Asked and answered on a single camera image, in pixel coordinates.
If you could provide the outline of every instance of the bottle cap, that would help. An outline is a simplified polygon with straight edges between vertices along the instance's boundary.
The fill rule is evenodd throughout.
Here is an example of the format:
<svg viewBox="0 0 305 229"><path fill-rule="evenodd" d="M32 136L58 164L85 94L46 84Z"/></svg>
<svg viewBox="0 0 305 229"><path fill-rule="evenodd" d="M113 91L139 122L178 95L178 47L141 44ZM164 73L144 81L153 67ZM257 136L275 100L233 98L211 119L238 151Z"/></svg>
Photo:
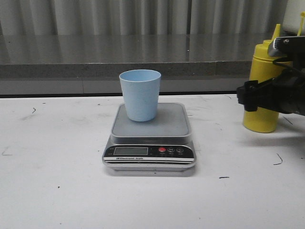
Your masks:
<svg viewBox="0 0 305 229"><path fill-rule="evenodd" d="M273 61L278 58L278 57L271 57L268 55L268 47L275 38L280 36L280 31L281 31L281 24L276 24L272 39L264 40L264 42L262 44L256 45L255 51L254 51L255 58L261 59L261 60L266 60L266 61Z"/></svg>

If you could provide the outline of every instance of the red button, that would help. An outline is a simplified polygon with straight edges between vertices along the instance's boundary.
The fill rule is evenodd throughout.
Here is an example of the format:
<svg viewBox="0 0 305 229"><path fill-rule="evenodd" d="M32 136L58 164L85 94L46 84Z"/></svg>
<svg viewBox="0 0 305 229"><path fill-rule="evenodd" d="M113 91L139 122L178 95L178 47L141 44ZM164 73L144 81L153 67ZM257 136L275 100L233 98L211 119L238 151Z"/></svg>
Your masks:
<svg viewBox="0 0 305 229"><path fill-rule="evenodd" d="M159 148L159 152L165 152L165 151L166 151L166 149L164 147Z"/></svg>

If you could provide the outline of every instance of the cup rim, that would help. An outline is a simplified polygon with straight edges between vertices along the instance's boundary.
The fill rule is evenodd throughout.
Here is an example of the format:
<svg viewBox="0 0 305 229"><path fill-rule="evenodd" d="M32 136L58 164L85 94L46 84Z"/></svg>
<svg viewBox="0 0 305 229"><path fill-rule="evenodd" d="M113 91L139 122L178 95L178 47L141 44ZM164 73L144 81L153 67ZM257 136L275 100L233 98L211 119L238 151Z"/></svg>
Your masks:
<svg viewBox="0 0 305 229"><path fill-rule="evenodd" d="M123 79L122 78L122 75L125 74L125 73L129 73L129 72L134 72L134 71L149 71L149 72L155 72L158 74L158 76L156 76L155 78L151 79L151 80L142 80L142 81L134 81L134 80L126 80L126 79ZM128 82L135 82L135 83L140 83L140 82L149 82L149 81L153 81L153 80L157 80L161 77L161 73L156 71L156 70L151 70L151 69L133 69L133 70L128 70L128 71L125 71L123 73L121 73L119 75L119 78L120 80L124 80L124 81L128 81Z"/></svg>

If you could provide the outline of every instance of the scale button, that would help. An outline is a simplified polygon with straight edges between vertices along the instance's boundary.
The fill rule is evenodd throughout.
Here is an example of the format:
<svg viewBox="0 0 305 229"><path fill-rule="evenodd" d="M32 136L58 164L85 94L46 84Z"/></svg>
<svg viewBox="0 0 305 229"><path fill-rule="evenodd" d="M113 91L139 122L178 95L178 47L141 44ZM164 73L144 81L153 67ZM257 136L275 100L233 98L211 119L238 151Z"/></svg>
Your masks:
<svg viewBox="0 0 305 229"><path fill-rule="evenodd" d="M181 147L179 147L179 148L176 149L176 151L177 151L178 153L182 153L182 152L183 152L183 149L182 149Z"/></svg>
<svg viewBox="0 0 305 229"><path fill-rule="evenodd" d="M164 147L159 148L159 152L165 152L165 151L166 151L166 149Z"/></svg>
<svg viewBox="0 0 305 229"><path fill-rule="evenodd" d="M175 152L175 149L174 149L173 147L169 147L169 148L167 149L167 151L170 152L170 153L172 153L172 152Z"/></svg>

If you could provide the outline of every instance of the gray countertop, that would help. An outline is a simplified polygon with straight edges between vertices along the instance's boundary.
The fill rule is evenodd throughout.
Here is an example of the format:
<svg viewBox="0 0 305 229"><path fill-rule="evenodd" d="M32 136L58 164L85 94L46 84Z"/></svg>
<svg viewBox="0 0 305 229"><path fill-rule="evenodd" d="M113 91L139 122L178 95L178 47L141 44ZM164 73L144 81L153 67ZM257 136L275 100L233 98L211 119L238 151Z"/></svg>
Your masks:
<svg viewBox="0 0 305 229"><path fill-rule="evenodd" d="M160 71L161 92L234 91L270 36L0 36L0 94L120 93L131 69Z"/></svg>

